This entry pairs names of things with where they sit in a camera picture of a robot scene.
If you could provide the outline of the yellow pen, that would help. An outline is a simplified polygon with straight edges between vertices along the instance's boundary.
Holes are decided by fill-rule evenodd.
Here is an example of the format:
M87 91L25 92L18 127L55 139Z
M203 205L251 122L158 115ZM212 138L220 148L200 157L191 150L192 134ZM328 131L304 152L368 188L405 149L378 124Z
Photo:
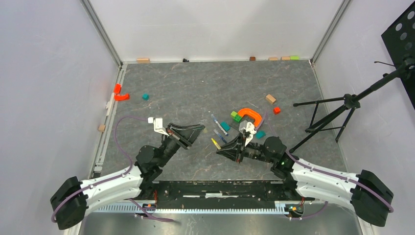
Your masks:
M221 149L221 146L218 144L218 142L214 138L211 138L211 141L213 142L213 144L217 148L217 150Z

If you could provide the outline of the blue white pen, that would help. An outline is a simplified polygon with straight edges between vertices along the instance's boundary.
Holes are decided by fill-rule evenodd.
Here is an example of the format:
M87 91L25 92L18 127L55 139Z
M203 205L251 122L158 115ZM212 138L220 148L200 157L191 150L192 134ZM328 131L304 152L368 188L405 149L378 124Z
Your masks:
M211 117L213 121L216 123L216 125L219 127L219 129L225 134L225 136L228 136L228 132L221 126L221 124L218 122L217 118L214 116L214 114L211 114Z

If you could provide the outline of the dark blue pen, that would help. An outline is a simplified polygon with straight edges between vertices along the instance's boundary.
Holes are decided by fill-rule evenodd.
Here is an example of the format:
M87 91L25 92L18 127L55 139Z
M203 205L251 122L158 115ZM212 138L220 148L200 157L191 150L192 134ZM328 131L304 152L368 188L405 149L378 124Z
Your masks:
M216 130L216 129L214 129L213 130L214 131L214 133L221 139L221 141L223 142L223 143L228 143L227 141L226 141L226 139Z

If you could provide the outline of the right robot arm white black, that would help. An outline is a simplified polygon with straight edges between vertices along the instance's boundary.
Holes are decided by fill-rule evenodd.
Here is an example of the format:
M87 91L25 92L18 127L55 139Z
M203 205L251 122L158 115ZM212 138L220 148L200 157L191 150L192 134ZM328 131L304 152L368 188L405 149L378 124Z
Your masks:
M282 192L289 200L303 197L334 203L377 227L384 227L393 212L393 192L371 171L341 172L312 164L289 153L275 136L263 144L245 140L240 135L216 153L236 163L249 158L272 164L270 171L284 180Z

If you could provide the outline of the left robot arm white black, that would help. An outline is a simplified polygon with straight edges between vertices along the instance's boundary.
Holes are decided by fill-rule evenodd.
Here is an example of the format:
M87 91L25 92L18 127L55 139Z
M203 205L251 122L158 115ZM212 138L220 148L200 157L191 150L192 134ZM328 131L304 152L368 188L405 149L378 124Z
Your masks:
M161 129L161 145L141 147L127 168L83 181L76 176L66 179L50 199L52 222L59 230L66 230L111 203L138 196L149 199L154 193L153 181L161 175L162 168L180 148L189 149L204 129L202 124L170 123Z

